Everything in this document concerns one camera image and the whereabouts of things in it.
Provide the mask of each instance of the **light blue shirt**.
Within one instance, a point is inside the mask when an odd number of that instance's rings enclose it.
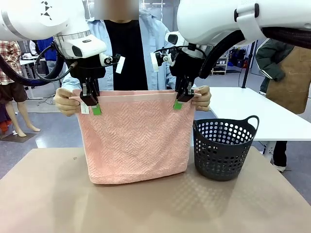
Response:
[[[105,54],[115,55],[112,54],[110,38],[104,21],[95,20],[88,22],[88,25],[91,33],[106,43],[107,51]],[[171,75],[170,65],[168,63],[163,63],[163,65],[159,68],[160,71],[154,72],[150,57],[151,52],[154,52],[163,47],[169,48],[173,46],[169,42],[165,41],[165,34],[168,33],[169,30],[161,21],[155,19],[151,13],[146,11],[139,12],[139,25],[141,31],[148,90],[165,90],[167,86],[175,89],[176,77]],[[113,67],[107,67],[105,77],[98,79],[98,81],[101,91],[113,90]],[[74,89],[81,89],[79,80],[71,77],[70,75],[64,78],[62,87],[69,91]]]

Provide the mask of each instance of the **blue shirt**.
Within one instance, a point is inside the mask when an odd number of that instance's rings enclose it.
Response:
[[[139,25],[144,53],[145,69],[147,75],[148,90],[165,90],[167,86],[175,89],[176,77],[171,75],[170,65],[164,63],[159,72],[154,72],[150,53],[163,47],[169,48],[173,45],[165,41],[165,35],[169,32],[167,27],[153,15],[146,11],[139,12]],[[91,33],[107,45],[106,55],[113,55],[109,35],[103,20],[88,22]],[[105,77],[98,79],[100,90],[113,90],[113,68],[106,68]],[[62,87],[72,91],[81,89],[78,79],[66,76]]]
[[[53,37],[45,39],[45,40],[37,40],[40,52],[42,52],[48,46],[50,46],[52,42],[53,42]],[[45,60],[47,61],[56,61],[56,50],[46,51],[44,57],[45,57]]]

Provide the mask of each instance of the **pink cloth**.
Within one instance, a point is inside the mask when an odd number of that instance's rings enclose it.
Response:
[[[104,91],[98,99],[101,116],[91,109],[78,114],[93,183],[132,183],[187,169],[195,111],[190,102],[174,110],[174,91]]]

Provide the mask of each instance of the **person's hand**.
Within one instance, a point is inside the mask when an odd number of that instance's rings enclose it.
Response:
[[[76,100],[69,100],[69,97],[75,96],[72,92],[58,88],[54,101],[60,112],[66,116],[71,116],[81,111],[80,103]]]
[[[209,86],[199,87],[199,90],[196,93],[201,94],[202,96],[192,99],[192,104],[195,105],[195,109],[198,111],[209,111],[210,98],[212,97],[209,91]]]

